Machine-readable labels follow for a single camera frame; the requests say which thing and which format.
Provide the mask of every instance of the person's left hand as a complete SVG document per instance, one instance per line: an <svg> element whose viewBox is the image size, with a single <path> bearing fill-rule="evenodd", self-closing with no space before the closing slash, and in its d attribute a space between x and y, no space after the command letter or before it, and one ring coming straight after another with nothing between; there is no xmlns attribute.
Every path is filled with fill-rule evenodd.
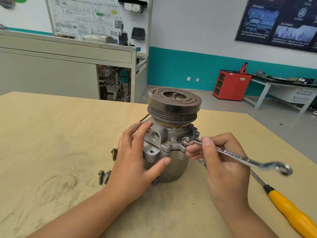
<svg viewBox="0 0 317 238"><path fill-rule="evenodd" d="M171 162L171 158L165 157L149 170L143 167L143 140L151 125L152 121L137 122L119 140L117 159L106 188L127 204L139 198Z"/></svg>

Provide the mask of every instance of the white wall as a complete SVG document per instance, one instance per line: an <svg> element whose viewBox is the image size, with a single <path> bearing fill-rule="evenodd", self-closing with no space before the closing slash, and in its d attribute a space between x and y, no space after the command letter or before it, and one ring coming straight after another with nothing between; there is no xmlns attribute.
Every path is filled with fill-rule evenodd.
<svg viewBox="0 0 317 238"><path fill-rule="evenodd" d="M16 3L13 10L0 6L0 23L7 27L52 32L45 0L27 0Z"/></svg>
<svg viewBox="0 0 317 238"><path fill-rule="evenodd" d="M235 41L248 0L153 0L154 47L317 68L317 54Z"/></svg>

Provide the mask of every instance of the hand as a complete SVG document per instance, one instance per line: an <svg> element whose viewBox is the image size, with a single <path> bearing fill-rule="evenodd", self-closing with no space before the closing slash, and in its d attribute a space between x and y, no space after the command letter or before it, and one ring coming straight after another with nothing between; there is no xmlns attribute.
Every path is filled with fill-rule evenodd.
<svg viewBox="0 0 317 238"><path fill-rule="evenodd" d="M208 188L215 207L224 217L249 210L248 185L250 168L224 154L218 154L216 146L246 156L238 140L226 133L215 137L203 137L203 145L186 148L192 160L205 159L208 170Z"/></svg>
<svg viewBox="0 0 317 238"><path fill-rule="evenodd" d="M152 124L137 122L119 140L117 159L106 187L126 204L139 198L171 162L171 158L165 157L149 170L143 167L143 140Z"/></svg>

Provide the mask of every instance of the forearm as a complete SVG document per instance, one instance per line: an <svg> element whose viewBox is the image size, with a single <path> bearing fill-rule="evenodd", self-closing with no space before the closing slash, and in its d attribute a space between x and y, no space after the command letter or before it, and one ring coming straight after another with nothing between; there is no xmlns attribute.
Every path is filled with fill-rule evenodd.
<svg viewBox="0 0 317 238"><path fill-rule="evenodd" d="M233 238L278 238L271 228L251 209L222 214Z"/></svg>
<svg viewBox="0 0 317 238"><path fill-rule="evenodd" d="M127 206L107 187L46 224L28 238L98 237Z"/></svg>

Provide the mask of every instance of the fingernail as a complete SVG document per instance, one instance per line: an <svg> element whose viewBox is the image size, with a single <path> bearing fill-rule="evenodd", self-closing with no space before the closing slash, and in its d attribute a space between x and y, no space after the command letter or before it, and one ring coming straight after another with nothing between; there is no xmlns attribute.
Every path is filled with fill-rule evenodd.
<svg viewBox="0 0 317 238"><path fill-rule="evenodd" d="M203 139L203 147L214 144L210 137L204 137Z"/></svg>
<svg viewBox="0 0 317 238"><path fill-rule="evenodd" d="M166 165L168 165L171 161L172 161L172 159L169 158L169 157L167 157L167 158L164 160L164 163L165 163Z"/></svg>

